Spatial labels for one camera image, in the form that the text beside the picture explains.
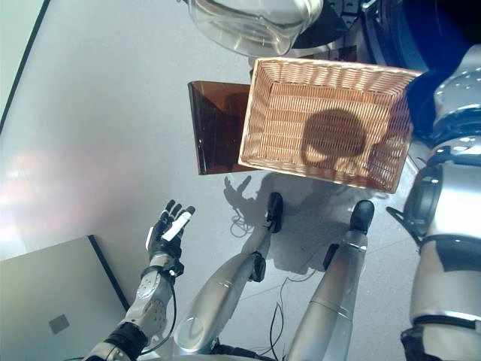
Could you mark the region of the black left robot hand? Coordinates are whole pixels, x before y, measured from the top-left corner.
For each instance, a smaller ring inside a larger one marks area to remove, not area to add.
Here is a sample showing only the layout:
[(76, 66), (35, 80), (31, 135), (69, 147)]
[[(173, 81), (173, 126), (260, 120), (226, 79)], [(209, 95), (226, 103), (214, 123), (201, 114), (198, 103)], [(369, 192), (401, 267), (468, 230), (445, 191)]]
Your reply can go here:
[(173, 199), (167, 203), (147, 234), (146, 250), (150, 260), (162, 254), (167, 254), (172, 259), (181, 257), (184, 229), (194, 213), (193, 206), (183, 208)]

